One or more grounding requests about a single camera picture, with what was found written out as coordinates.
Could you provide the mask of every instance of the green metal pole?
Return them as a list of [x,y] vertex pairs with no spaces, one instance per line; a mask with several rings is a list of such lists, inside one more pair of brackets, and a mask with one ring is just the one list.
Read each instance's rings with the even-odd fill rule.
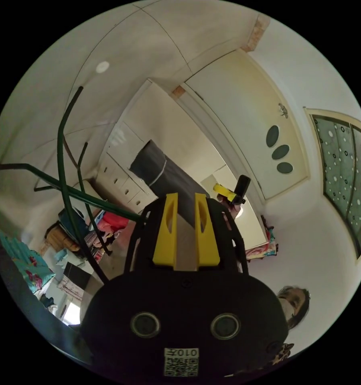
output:
[[94,272],[99,276],[101,281],[106,284],[109,279],[103,272],[103,270],[100,268],[98,263],[96,262],[95,258],[91,254],[91,250],[87,246],[85,240],[83,239],[82,235],[80,234],[80,231],[77,227],[76,218],[74,216],[74,210],[71,205],[71,201],[69,199],[69,192],[68,192],[68,186],[67,181],[65,178],[65,170],[64,170],[64,157],[63,157],[63,149],[64,149],[64,126],[68,120],[68,117],[71,113],[71,110],[73,106],[75,105],[79,95],[83,91],[83,87],[80,86],[78,90],[76,91],[75,95],[73,96],[72,100],[70,101],[67,110],[65,111],[63,118],[60,122],[59,129],[57,132],[57,169],[59,172],[59,180],[61,183],[61,196],[63,198],[65,210],[67,212],[69,221],[71,222],[71,226],[73,228],[73,232],[75,234],[76,239],[79,242],[79,246],[81,251],[84,254],[84,257],[87,258],[87,261],[93,268]]
[[[88,143],[85,142],[83,150],[81,151],[81,154],[80,154],[80,157],[79,157],[79,162],[77,163],[77,177],[79,179],[79,184],[80,184],[81,192],[84,193],[84,194],[85,194],[85,188],[84,188],[83,178],[81,176],[81,169],[80,169],[80,167],[81,167],[81,163],[83,161],[84,153],[85,153],[85,151],[87,149],[87,146],[88,146]],[[103,250],[107,253],[107,255],[111,255],[111,251],[105,245],[103,237],[101,236],[100,231],[97,228],[97,224],[95,223],[95,219],[94,219],[94,217],[92,215],[92,212],[91,212],[91,209],[90,209],[88,203],[85,203],[85,208],[87,210],[87,214],[89,216],[89,220],[90,220],[90,222],[92,224],[92,227],[93,227],[93,229],[96,232],[96,235],[97,235],[97,237],[98,237],[98,239],[100,241],[101,246],[103,247]]]
[[[43,171],[39,170],[38,168],[32,166],[31,164],[28,163],[7,163],[7,164],[0,164],[0,170],[27,170],[34,175],[36,175],[38,178],[41,180],[45,181],[48,183],[52,188],[61,191],[61,184],[59,180],[55,179],[54,177],[44,173]],[[38,191],[39,189],[46,190],[44,187],[37,188]],[[109,213],[113,213],[116,215],[119,215],[123,218],[127,218],[131,221],[136,222],[139,218],[140,215],[131,213],[129,211],[126,211],[124,209],[121,209],[120,207],[114,205],[113,203],[106,202],[102,199],[98,199],[95,197],[92,197],[91,195],[88,194],[83,194],[81,191],[68,186],[68,193],[71,197],[84,202],[88,203],[90,206],[97,207],[99,209],[103,209],[105,211],[108,211]]]

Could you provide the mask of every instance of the face mask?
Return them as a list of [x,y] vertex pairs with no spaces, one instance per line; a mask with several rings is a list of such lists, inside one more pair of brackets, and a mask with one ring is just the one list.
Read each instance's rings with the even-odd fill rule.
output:
[[294,308],[285,298],[279,298],[282,310],[284,311],[286,321],[289,321],[294,316]]

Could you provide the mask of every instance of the printed number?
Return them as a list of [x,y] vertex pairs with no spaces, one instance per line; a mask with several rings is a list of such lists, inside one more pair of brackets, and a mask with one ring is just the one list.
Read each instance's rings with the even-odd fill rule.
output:
[[165,348],[165,357],[199,357],[199,349],[170,349]]

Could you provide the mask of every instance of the yellow bracket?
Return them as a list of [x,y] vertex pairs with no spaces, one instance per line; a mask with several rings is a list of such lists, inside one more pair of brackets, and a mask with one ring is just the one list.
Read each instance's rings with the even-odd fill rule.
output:
[[205,194],[195,194],[195,245],[197,267],[219,265],[219,252]]
[[234,192],[232,192],[231,190],[229,190],[228,188],[222,186],[219,183],[216,183],[214,185],[213,190],[217,194],[220,194],[220,195],[226,197],[229,202],[232,202],[233,199],[237,196]]
[[176,219],[178,213],[178,194],[167,194],[158,238],[152,261],[155,265],[172,266],[176,264]]

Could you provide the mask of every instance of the white door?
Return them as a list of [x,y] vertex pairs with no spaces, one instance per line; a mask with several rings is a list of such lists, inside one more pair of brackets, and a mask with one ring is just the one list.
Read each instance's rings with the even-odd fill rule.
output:
[[242,50],[231,52],[186,84],[214,111],[238,144],[265,199],[308,176],[290,111]]

